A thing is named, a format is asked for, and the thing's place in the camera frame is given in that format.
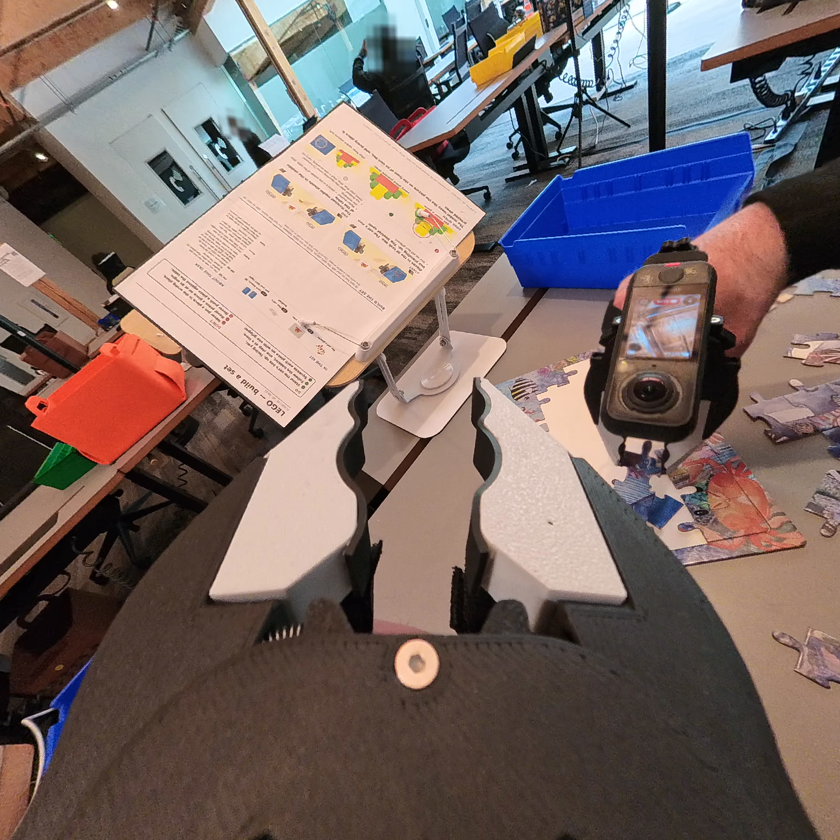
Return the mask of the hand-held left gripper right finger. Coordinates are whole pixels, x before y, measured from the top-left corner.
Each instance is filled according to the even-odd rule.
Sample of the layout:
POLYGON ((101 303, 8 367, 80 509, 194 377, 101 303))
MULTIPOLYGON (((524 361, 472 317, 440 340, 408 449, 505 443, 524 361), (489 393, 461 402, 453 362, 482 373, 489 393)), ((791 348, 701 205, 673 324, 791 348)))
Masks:
POLYGON ((625 603, 573 459, 487 379, 475 378, 471 505, 465 568, 454 569, 450 626, 477 633, 494 603, 521 603, 536 630, 556 602, 625 603))

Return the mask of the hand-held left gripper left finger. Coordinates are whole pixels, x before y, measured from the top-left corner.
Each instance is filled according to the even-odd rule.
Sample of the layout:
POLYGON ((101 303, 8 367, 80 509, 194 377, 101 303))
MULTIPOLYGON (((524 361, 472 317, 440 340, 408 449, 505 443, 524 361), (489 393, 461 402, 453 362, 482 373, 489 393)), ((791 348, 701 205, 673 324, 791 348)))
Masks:
POLYGON ((278 602, 293 624, 311 602, 339 603, 352 628, 373 628, 373 579, 382 544, 372 544, 364 495, 368 404, 355 381, 266 456, 209 599, 278 602))

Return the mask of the dark blue whale eye piece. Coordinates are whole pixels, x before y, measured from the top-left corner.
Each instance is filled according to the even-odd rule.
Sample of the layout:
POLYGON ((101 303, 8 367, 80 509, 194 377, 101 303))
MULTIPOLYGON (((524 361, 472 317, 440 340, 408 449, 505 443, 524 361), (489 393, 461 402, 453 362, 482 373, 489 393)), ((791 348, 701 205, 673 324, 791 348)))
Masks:
POLYGON ((636 454, 626 451, 621 465, 626 468, 624 479, 614 479, 613 488, 620 498, 628 505, 636 505, 654 495, 650 486, 653 476, 662 473, 661 455, 663 450, 655 450, 653 453, 644 451, 636 454))

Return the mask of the sea print jigsaw puzzle board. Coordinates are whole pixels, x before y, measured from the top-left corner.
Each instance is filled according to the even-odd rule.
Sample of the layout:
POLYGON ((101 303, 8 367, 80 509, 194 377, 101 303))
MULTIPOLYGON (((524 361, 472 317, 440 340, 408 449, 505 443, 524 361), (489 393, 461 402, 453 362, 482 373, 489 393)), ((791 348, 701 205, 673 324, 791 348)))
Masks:
MULTIPOLYGON (((552 364, 566 369, 576 366, 578 374, 570 378, 569 384, 553 385, 546 392, 533 395, 525 402, 515 402, 511 399, 509 390, 511 380, 498 384, 497 389, 516 403, 525 414, 531 417, 531 420, 549 432, 562 446, 566 447, 572 456, 587 460, 606 483, 613 488, 613 480, 624 479, 627 469, 610 462, 606 445, 593 424, 585 404, 583 386, 590 367, 590 355, 590 352, 585 352, 552 364)), ((653 476, 650 480, 650 486, 654 492, 653 496, 671 496, 683 502, 667 473, 663 476, 653 476)), ((673 551, 677 538, 683 534, 679 530, 679 525, 688 522, 690 515, 683 502, 683 509, 664 528, 656 529, 646 520, 650 500, 651 497, 638 502, 636 505, 629 506, 649 527, 654 529, 662 542, 673 551)))

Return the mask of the purple blue edge puzzle piece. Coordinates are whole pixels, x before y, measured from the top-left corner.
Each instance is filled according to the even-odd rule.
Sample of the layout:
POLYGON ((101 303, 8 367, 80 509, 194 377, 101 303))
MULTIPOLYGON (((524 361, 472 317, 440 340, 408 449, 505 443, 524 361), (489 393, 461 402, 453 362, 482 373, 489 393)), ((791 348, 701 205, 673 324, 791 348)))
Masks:
POLYGON ((528 383, 528 395, 535 396, 546 392, 549 387, 553 385, 562 386, 570 382, 570 378, 578 374, 575 367, 570 369, 558 367, 556 365, 544 366, 531 371, 524 375, 524 379, 528 383))

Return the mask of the person's right forearm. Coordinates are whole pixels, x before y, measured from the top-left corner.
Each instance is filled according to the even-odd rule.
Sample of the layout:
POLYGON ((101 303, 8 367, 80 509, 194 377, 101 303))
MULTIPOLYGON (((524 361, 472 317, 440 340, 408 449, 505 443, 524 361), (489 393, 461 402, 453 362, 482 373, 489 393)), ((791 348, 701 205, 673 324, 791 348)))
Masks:
POLYGON ((839 267, 839 160, 752 194, 775 216, 784 237, 789 280, 839 267))

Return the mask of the person's right hand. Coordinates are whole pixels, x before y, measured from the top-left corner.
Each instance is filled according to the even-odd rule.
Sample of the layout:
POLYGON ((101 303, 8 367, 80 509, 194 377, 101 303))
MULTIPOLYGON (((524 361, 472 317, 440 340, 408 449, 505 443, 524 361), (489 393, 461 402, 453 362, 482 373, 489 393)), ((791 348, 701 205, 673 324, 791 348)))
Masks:
POLYGON ((750 346, 789 279, 789 256, 776 216, 751 203, 694 240, 717 273, 713 311, 736 338, 732 358, 750 346))

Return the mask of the blue plastic bin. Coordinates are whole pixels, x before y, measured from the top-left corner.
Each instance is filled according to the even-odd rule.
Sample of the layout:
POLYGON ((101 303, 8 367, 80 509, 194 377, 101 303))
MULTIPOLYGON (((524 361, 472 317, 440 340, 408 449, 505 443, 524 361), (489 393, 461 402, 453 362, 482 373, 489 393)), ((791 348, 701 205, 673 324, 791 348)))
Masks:
POLYGON ((57 719, 49 727, 45 735, 45 767, 49 766, 52 760, 60 735, 67 721, 70 708, 75 700, 78 690, 81 687, 81 682, 88 672, 89 666, 92 663, 92 658, 79 670, 79 672, 70 680, 69 683, 61 690, 61 692, 53 699, 51 709, 57 711, 57 719))
POLYGON ((753 184, 748 133, 555 177, 500 238, 526 288, 614 289, 666 240, 736 212, 753 184))

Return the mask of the grey blue white puzzle piece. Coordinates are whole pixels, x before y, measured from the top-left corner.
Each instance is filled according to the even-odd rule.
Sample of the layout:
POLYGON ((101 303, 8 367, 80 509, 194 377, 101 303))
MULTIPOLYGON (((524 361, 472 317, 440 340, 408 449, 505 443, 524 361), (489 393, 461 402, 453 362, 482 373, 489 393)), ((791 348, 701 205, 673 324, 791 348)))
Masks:
POLYGON ((839 427, 839 380, 804 385, 790 380, 793 392, 765 400, 751 394, 753 405, 744 412, 767 423, 764 434, 779 445, 839 427))

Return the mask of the orange plastic bin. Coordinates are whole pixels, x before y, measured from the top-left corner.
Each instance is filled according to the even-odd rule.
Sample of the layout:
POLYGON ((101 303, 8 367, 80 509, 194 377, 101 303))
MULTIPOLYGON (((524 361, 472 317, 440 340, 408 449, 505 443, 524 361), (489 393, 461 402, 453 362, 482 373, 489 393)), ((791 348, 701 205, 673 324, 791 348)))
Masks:
POLYGON ((108 465, 186 399, 182 366, 124 334, 48 397, 31 396, 33 428, 108 465))

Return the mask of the green plastic bin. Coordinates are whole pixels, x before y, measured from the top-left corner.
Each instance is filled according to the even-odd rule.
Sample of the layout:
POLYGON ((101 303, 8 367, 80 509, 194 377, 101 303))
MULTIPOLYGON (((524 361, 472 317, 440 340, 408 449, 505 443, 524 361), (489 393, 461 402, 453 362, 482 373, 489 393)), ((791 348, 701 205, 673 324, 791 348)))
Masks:
POLYGON ((65 490, 96 466, 96 462, 74 447, 57 442, 32 481, 39 486, 65 490))

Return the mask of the white paper holder bar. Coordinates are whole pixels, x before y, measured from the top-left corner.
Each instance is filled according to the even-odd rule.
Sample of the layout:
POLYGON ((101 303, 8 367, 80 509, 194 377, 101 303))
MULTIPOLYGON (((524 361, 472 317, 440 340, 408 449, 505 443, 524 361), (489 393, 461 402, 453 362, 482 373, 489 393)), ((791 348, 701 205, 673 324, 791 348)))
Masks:
POLYGON ((404 330, 405 326, 445 287, 460 265, 459 252, 452 248, 446 257, 433 268, 429 278, 407 292, 407 297, 396 305, 392 313, 385 316, 383 324, 378 326, 365 340, 366 347, 357 349, 353 359, 360 363, 372 360, 404 330))

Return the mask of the grey desk with brown edge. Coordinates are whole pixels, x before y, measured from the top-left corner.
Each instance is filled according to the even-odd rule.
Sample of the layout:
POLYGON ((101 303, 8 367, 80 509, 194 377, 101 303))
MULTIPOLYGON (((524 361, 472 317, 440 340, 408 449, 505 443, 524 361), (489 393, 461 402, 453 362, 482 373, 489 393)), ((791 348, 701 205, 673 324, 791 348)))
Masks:
POLYGON ((185 373, 186 399, 114 464, 96 465, 68 488, 37 487, 1 521, 1 595, 30 572, 102 498, 115 490, 177 424, 220 384, 210 371, 185 373))

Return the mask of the white printed instruction sheet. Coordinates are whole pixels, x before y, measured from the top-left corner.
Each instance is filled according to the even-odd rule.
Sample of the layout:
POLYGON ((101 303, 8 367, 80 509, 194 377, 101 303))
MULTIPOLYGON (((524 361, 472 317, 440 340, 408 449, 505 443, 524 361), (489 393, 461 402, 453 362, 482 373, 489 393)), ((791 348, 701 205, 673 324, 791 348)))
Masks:
POLYGON ((343 103, 118 292, 286 426, 483 216, 343 103))

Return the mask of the black tripod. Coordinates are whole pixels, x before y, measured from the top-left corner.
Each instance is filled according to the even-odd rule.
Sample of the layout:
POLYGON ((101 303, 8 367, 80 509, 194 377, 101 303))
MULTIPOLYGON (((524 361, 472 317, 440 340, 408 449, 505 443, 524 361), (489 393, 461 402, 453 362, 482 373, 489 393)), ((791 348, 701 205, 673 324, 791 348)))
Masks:
POLYGON ((584 152, 583 150, 583 139, 582 139, 582 132, 583 132, 583 116, 584 116, 584 109, 586 107, 592 107, 593 109, 605 114, 606 117, 612 119, 613 121, 621 124, 627 129, 631 128, 631 124, 626 122, 623 119, 618 118, 616 115, 612 114, 610 111, 605 110, 602 108, 592 97, 589 96, 583 89, 582 79, 581 79, 581 72, 580 72, 580 64, 579 64, 579 54, 580 51, 578 49, 576 43, 576 26, 574 21, 574 10, 572 8, 571 1, 564 1, 564 12, 566 16, 566 31, 567 36, 569 37, 570 45, 571 45, 571 56, 574 63, 574 79, 575 79, 575 94, 574 94, 574 105, 572 108, 573 115, 577 118, 578 123, 578 136, 577 136, 577 144, 576 144, 576 169, 579 171, 583 167, 582 157, 585 154, 590 154, 589 151, 584 152))

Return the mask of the black vertical pole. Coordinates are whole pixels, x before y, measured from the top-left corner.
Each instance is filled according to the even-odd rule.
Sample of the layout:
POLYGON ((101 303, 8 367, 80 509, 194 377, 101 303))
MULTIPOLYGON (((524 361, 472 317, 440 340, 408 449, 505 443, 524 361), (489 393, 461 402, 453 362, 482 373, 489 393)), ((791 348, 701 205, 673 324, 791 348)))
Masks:
POLYGON ((648 151, 666 147, 667 1, 646 1, 648 151))

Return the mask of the long brown desk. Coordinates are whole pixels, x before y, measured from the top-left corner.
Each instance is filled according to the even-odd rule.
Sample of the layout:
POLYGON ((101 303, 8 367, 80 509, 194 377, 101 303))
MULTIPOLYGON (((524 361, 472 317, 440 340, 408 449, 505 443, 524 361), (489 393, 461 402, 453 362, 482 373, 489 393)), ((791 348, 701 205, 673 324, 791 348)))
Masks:
POLYGON ((419 154, 431 146, 451 139, 465 131, 470 141, 489 129, 492 123, 508 110, 514 109, 526 164, 520 164, 514 181, 524 177, 524 170, 535 176, 560 167, 560 156, 550 154, 537 103, 536 85, 542 77, 553 73, 553 48, 566 49, 570 42, 567 26, 563 25, 536 38, 533 50, 503 75, 478 87, 466 80, 424 119, 414 125, 399 140, 406 150, 419 154))

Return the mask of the black slanted pole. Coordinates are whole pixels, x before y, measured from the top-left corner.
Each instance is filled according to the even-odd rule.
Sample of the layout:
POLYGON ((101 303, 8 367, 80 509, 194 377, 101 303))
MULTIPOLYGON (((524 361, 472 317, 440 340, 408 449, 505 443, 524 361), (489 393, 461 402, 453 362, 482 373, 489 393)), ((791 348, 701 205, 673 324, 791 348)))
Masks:
POLYGON ((52 360, 55 364, 61 365, 64 369, 68 370, 70 373, 75 374, 79 372, 81 369, 79 366, 69 362, 64 357, 60 356, 58 353, 53 351, 52 349, 48 348, 41 342, 39 342, 33 333, 27 331, 26 329, 20 327, 15 322, 10 321, 5 316, 1 315, 0 317, 1 327, 5 329, 7 332, 16 335, 22 342, 24 342, 28 347, 32 347, 36 349, 38 352, 42 353, 46 358, 52 360))

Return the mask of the yellow plastic bin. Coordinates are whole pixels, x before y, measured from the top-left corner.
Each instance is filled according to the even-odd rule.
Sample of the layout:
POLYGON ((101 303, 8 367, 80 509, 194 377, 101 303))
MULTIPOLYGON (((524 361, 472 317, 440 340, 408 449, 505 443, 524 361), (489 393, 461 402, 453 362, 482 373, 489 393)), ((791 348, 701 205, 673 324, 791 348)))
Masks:
POLYGON ((489 50, 487 58, 470 68, 471 80, 478 87, 482 87, 504 75, 533 51, 535 39, 542 34, 540 15, 534 13, 525 17, 505 35, 496 39, 496 44, 489 50))

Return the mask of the wooden desk with black legs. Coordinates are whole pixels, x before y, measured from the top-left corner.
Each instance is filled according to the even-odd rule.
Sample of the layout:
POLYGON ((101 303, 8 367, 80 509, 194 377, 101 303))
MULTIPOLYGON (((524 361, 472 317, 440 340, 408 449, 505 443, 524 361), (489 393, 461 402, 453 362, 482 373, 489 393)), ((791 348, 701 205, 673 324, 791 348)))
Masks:
POLYGON ((754 97, 766 109, 777 109, 764 136, 754 142, 755 151, 774 147, 804 116, 831 105, 838 112, 839 2, 800 3, 789 14, 773 8, 757 14, 741 9, 728 20, 725 38, 703 57, 700 69, 730 66, 730 82, 747 80, 754 97), (767 75, 789 57, 814 57, 801 90, 773 91, 767 75))

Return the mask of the white paper notice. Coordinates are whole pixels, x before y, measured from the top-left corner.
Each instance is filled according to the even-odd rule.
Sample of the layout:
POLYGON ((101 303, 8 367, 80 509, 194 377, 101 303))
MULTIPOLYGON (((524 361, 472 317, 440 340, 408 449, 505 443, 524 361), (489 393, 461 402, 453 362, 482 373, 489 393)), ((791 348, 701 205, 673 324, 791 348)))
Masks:
POLYGON ((1 271, 23 287, 31 287, 46 273, 27 259, 13 246, 3 243, 0 247, 1 271))

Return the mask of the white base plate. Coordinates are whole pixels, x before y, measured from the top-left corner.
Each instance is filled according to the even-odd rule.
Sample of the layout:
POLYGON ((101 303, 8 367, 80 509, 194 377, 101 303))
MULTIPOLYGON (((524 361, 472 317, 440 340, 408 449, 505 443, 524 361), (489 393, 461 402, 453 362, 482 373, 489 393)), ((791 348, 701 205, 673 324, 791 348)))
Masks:
POLYGON ((454 386, 440 394, 419 396, 407 403, 399 403, 387 392, 376 409, 378 417, 419 438, 437 435, 469 399, 474 379, 486 376, 507 348, 503 339, 471 332, 452 331, 449 337, 452 353, 438 351, 436 336, 405 370, 419 360, 433 363, 455 360, 460 366, 460 374, 454 386))

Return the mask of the grey metal bracket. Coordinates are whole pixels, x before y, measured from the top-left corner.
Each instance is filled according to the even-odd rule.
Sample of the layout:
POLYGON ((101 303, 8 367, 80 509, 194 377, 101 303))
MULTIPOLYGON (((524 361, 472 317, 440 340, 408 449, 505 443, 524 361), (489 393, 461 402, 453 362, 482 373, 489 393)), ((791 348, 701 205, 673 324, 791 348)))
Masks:
POLYGON ((423 362, 422 360, 419 360, 416 364, 413 364, 411 367, 406 369, 402 373, 400 379, 396 382, 396 385, 397 388, 404 393, 407 403, 418 398, 419 396, 437 395, 428 395, 422 393, 420 385, 421 378, 425 376, 426 371, 434 371, 435 369, 446 366, 447 364, 452 364, 455 368, 458 369, 458 373, 460 374, 460 366, 455 360, 448 360, 446 362, 440 363, 423 362))

